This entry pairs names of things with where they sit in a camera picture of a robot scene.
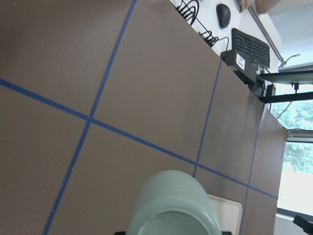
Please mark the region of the green cup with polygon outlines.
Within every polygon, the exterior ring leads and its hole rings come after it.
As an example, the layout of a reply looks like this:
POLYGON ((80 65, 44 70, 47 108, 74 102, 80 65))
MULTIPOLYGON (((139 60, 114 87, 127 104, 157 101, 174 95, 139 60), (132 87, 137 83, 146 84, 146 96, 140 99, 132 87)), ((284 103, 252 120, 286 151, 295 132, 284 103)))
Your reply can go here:
POLYGON ((220 235, 211 200, 187 173, 167 170, 151 176, 136 197, 128 235, 220 235))

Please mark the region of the cream tray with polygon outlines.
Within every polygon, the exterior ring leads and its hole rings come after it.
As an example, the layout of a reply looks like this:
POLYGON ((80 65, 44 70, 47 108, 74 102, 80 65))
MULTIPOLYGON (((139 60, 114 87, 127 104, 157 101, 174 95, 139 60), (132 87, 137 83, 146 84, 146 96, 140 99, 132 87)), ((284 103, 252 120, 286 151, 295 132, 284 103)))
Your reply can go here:
POLYGON ((238 202, 208 195, 222 232, 240 234, 243 208, 238 202))

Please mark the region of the black mini computer box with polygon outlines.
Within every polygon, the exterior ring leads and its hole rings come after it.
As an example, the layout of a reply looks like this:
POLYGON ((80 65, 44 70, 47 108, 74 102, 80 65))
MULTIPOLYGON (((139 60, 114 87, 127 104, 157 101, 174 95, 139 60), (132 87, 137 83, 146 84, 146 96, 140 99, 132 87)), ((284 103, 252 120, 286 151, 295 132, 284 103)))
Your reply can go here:
POLYGON ((256 60, 249 59, 238 50, 232 49, 221 53, 221 59, 246 85, 256 82, 259 64, 256 60))

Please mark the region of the black monitor stand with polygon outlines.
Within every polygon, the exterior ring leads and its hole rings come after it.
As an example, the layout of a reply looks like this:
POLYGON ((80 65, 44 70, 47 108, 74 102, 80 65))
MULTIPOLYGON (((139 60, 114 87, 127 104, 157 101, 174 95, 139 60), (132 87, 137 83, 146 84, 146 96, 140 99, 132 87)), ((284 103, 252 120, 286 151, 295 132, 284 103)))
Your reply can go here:
POLYGON ((250 91, 264 104, 312 100, 312 91, 303 91, 301 86, 313 84, 313 72, 293 71, 262 73, 254 82, 247 84, 250 91))

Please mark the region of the black keyboard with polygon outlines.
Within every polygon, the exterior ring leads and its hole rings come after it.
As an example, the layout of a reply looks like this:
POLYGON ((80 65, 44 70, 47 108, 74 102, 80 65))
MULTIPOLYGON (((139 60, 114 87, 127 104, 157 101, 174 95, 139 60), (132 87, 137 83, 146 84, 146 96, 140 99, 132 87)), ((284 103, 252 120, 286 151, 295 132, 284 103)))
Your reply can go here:
POLYGON ((270 67, 269 45, 236 28, 231 30, 232 49, 241 53, 245 59, 257 61, 261 67, 270 67))

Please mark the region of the black computer mouse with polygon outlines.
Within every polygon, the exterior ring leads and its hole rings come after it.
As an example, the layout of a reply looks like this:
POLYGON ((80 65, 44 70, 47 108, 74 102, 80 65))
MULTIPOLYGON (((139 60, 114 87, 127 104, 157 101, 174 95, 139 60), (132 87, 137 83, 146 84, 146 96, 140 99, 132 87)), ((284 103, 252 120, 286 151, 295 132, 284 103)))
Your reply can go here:
POLYGON ((219 27, 227 28, 231 19, 231 11, 229 7, 223 3, 220 3, 216 6, 216 13, 219 27))

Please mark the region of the seated person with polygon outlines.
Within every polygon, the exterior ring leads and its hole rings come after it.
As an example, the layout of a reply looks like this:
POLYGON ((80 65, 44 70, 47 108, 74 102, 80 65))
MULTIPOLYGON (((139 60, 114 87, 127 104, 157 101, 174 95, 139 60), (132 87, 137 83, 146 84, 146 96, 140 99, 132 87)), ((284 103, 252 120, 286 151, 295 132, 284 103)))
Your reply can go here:
POLYGON ((240 0, 241 9, 245 10, 255 3, 256 12, 258 14, 268 13, 272 8, 277 6, 280 0, 240 0))

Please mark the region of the aluminium frame post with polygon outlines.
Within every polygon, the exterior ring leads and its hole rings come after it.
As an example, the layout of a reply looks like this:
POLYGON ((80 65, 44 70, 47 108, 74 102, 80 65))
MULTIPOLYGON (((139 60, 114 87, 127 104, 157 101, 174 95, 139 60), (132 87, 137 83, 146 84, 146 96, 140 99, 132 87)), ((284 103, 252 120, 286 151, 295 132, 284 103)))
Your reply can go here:
POLYGON ((285 60, 281 56, 279 50, 277 49, 276 45, 274 44, 273 40, 271 39, 270 35, 268 34, 266 28, 264 27, 264 25, 262 24, 261 20, 259 19, 259 16, 258 16, 257 12, 254 10, 254 8, 252 6, 250 6, 248 8, 248 11, 251 14, 252 18, 254 19, 254 21, 256 22, 256 24, 258 25, 260 31, 262 32, 262 34, 266 38, 268 44, 270 45, 270 47, 274 51, 276 57, 280 61, 281 65, 279 67, 282 68, 286 64, 285 60))

